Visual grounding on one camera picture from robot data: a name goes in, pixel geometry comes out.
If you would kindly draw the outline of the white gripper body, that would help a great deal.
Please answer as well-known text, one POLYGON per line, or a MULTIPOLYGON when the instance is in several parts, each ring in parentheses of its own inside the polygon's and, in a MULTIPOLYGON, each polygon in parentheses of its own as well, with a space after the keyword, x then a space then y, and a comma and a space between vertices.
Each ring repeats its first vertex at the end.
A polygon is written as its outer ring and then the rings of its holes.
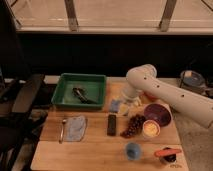
POLYGON ((141 100, 139 97, 136 97, 135 99, 126 99, 122 97, 120 105, 119 105, 119 114, 127 115, 131 108, 139 107, 140 105, 141 105, 141 100))

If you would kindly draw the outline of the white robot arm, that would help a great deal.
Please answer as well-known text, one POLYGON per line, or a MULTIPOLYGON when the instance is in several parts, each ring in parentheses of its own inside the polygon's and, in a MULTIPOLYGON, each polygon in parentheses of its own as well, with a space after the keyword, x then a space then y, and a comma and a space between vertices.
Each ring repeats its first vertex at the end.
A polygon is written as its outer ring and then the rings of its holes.
POLYGON ((156 76, 157 70, 151 64, 130 69, 121 97, 125 101, 135 101, 141 92, 150 93, 200 126, 213 131, 213 99, 162 82, 156 76))

